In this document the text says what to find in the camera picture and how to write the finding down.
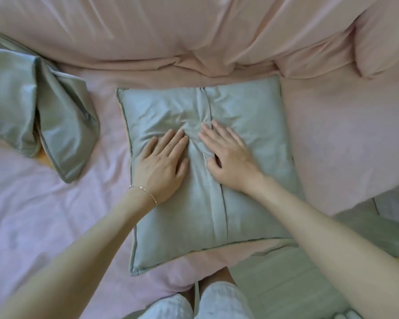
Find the hand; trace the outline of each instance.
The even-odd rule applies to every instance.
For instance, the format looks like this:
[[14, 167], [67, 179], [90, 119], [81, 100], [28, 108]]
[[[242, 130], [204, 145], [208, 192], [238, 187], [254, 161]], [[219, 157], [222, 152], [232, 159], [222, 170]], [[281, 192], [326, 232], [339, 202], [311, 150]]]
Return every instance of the hand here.
[[216, 131], [202, 124], [199, 137], [217, 155], [221, 167], [213, 157], [208, 159], [208, 170], [219, 183], [248, 194], [255, 179], [262, 175], [261, 171], [238, 134], [216, 121], [212, 125]]
[[189, 138], [182, 129], [169, 130], [152, 150], [156, 142], [153, 137], [143, 148], [132, 185], [145, 188], [160, 204], [176, 192], [188, 171], [188, 158], [178, 162]]

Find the leg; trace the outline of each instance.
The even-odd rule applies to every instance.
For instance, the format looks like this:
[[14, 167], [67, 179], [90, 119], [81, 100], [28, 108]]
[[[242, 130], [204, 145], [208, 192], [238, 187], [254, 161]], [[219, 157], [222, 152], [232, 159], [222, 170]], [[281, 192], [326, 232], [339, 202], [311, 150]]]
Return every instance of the leg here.
[[247, 298], [236, 286], [228, 268], [201, 280], [199, 293], [196, 319], [254, 319]]
[[139, 319], [193, 319], [194, 302], [195, 286], [186, 292], [156, 301]]

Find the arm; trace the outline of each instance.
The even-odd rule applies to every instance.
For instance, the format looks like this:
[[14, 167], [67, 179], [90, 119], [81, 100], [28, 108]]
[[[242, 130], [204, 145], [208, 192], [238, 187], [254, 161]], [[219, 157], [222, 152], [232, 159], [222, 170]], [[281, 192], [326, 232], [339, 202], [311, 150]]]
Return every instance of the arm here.
[[221, 162], [208, 161], [215, 179], [269, 209], [364, 318], [399, 319], [399, 262], [264, 176], [232, 129], [213, 126], [217, 132], [204, 125], [199, 136]]
[[154, 207], [154, 199], [164, 202], [180, 187], [188, 160], [176, 167], [187, 143], [182, 130], [167, 132], [153, 151], [156, 138], [151, 139], [136, 167], [134, 187], [85, 235], [23, 285], [0, 310], [0, 319], [80, 317], [124, 240]]

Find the bracelet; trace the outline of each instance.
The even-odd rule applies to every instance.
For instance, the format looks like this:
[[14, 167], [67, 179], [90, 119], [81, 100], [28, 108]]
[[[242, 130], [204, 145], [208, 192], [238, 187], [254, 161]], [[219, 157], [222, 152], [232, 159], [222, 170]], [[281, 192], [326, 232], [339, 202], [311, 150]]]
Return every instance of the bracelet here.
[[129, 187], [128, 189], [130, 190], [131, 188], [140, 188], [140, 189], [142, 189], [145, 193], [149, 193], [149, 195], [150, 195], [150, 196], [152, 197], [152, 199], [154, 200], [155, 206], [158, 205], [157, 202], [156, 202], [156, 199], [154, 198], [154, 196], [152, 195], [152, 193], [150, 193], [149, 191], [147, 191], [144, 187], [132, 186], [132, 185], [130, 185], [130, 187]]

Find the finger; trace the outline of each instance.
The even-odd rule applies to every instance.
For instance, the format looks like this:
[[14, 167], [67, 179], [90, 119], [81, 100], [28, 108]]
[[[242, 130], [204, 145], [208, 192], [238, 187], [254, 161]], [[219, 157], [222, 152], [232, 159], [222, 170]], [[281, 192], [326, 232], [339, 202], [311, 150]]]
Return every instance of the finger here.
[[183, 178], [186, 176], [186, 172], [188, 172], [188, 169], [189, 169], [189, 159], [185, 158], [181, 162], [179, 169], [177, 169], [176, 177], [180, 180], [183, 180]]
[[179, 129], [175, 136], [170, 140], [170, 142], [165, 146], [165, 148], [161, 151], [162, 155], [169, 156], [173, 148], [176, 146], [176, 144], [179, 143], [181, 138], [185, 135], [185, 132], [183, 129]]
[[211, 152], [213, 152], [216, 155], [219, 155], [219, 153], [222, 152], [223, 147], [220, 144], [218, 144], [216, 141], [211, 139], [207, 134], [199, 132], [198, 136]]
[[165, 148], [165, 146], [174, 137], [174, 134], [174, 130], [168, 130], [166, 134], [164, 134], [164, 136], [158, 141], [158, 144], [156, 145], [154, 151], [152, 151], [152, 154], [155, 156], [159, 155], [161, 151]]
[[220, 145], [225, 144], [225, 140], [214, 130], [212, 130], [207, 124], [201, 124], [202, 132], [207, 134], [208, 137]]
[[231, 128], [226, 128], [226, 129], [228, 130], [229, 134], [235, 139], [235, 141], [239, 145], [242, 145], [243, 147], [245, 147], [244, 140], [241, 139], [241, 137], [237, 133], [235, 133], [235, 131], [233, 129], [231, 129]]
[[213, 121], [213, 122], [211, 122], [211, 124], [213, 125], [213, 127], [216, 129], [216, 131], [222, 138], [224, 138], [227, 141], [234, 140], [231, 137], [231, 135], [229, 134], [229, 132], [223, 126], [221, 126], [217, 121]]
[[148, 158], [151, 155], [151, 151], [155, 143], [156, 143], [156, 136], [153, 136], [143, 147], [142, 152], [139, 155], [140, 161]]
[[189, 138], [185, 135], [180, 141], [174, 146], [173, 150], [168, 155], [174, 161], [178, 161], [186, 148], [186, 145], [189, 143]]
[[210, 171], [211, 175], [219, 181], [219, 176], [222, 172], [222, 168], [217, 165], [217, 161], [214, 157], [207, 159], [207, 169]]

